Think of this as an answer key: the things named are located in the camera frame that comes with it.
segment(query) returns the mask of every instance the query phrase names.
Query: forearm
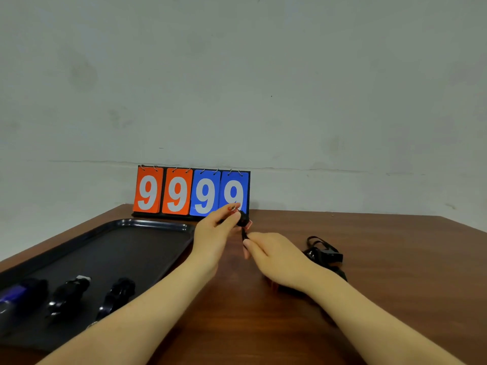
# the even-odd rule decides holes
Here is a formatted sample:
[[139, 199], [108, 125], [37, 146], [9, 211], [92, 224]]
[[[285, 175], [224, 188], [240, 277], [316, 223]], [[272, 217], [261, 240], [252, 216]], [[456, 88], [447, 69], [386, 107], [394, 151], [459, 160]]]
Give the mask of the forearm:
[[174, 326], [212, 272], [190, 256], [171, 274], [40, 362], [142, 365]]
[[332, 317], [369, 365], [462, 364], [330, 270], [310, 268], [303, 284], [305, 293]]

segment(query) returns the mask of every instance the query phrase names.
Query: person's left hand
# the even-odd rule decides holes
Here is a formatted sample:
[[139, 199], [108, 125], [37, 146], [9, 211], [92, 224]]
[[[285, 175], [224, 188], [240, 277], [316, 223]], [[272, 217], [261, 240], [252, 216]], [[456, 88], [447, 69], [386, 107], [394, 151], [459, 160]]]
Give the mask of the person's left hand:
[[233, 207], [237, 209], [240, 203], [229, 203], [213, 211], [198, 223], [194, 231], [193, 251], [190, 257], [197, 258], [213, 273], [216, 272], [228, 236], [240, 231], [240, 227], [235, 226], [240, 219], [240, 213], [231, 214], [229, 209]]

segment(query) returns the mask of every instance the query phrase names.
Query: table surface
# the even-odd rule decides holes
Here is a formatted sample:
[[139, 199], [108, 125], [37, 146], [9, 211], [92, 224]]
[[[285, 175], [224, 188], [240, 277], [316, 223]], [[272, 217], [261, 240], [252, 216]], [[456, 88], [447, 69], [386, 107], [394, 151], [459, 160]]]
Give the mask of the table surface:
[[[350, 284], [467, 364], [487, 358], [487, 233], [439, 216], [251, 210], [253, 231], [279, 232], [301, 249], [319, 237], [344, 255]], [[0, 262], [0, 271], [107, 221], [121, 205]], [[2, 363], [44, 353], [0, 348]], [[150, 364], [364, 363], [319, 307], [272, 292], [241, 240], [230, 239], [215, 278], [161, 343]]]

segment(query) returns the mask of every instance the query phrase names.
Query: white digit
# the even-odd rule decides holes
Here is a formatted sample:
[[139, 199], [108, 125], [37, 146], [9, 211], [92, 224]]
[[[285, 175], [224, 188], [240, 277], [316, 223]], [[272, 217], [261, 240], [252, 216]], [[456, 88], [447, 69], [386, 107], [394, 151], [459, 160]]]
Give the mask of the white digit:
[[[231, 191], [232, 191], [232, 188], [235, 187], [235, 189], [237, 190], [237, 194], [235, 195], [235, 197], [232, 197], [231, 196]], [[225, 200], [228, 202], [228, 203], [233, 203], [233, 202], [240, 202], [240, 207], [239, 207], [239, 210], [242, 208], [242, 203], [244, 201], [244, 198], [243, 198], [243, 187], [242, 187], [242, 184], [237, 181], [237, 180], [231, 180], [229, 181], [226, 185], [225, 185], [225, 190], [223, 191], [223, 194], [225, 196]]]
[[[181, 185], [181, 190], [179, 193], [176, 193], [176, 184], [178, 183]], [[177, 213], [184, 207], [184, 204], [186, 203], [187, 184], [184, 178], [174, 177], [171, 179], [171, 182], [169, 183], [169, 196], [171, 196], [171, 198], [175, 201], [179, 200], [177, 205], [175, 202], [168, 202], [167, 204], [167, 208], [169, 208], [169, 210], [171, 210], [173, 213]]]
[[[203, 194], [203, 187], [208, 186], [208, 193], [206, 195]], [[213, 182], [208, 178], [201, 179], [198, 184], [196, 185], [196, 197], [201, 202], [206, 201], [206, 206], [203, 207], [203, 204], [198, 203], [194, 205], [196, 211], [200, 214], [208, 213], [211, 208], [213, 207], [213, 203], [215, 202], [215, 185]]]
[[[150, 183], [150, 189], [146, 191], [146, 185]], [[139, 205], [141, 210], [148, 210], [150, 209], [155, 202], [155, 197], [157, 196], [157, 181], [152, 175], [146, 175], [142, 178], [139, 184], [139, 192], [143, 198], [149, 197], [147, 202], [144, 200], [138, 201], [137, 204]]]

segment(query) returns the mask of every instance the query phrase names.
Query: person's right arm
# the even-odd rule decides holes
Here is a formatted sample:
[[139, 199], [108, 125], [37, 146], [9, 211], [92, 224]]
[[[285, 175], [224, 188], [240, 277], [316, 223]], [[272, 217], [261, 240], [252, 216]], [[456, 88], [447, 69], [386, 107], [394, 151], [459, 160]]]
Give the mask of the person's right arm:
[[278, 233], [249, 233], [248, 238], [244, 245], [261, 272], [276, 283], [310, 296], [369, 365], [463, 363], [381, 309], [337, 274], [313, 263], [286, 237]]

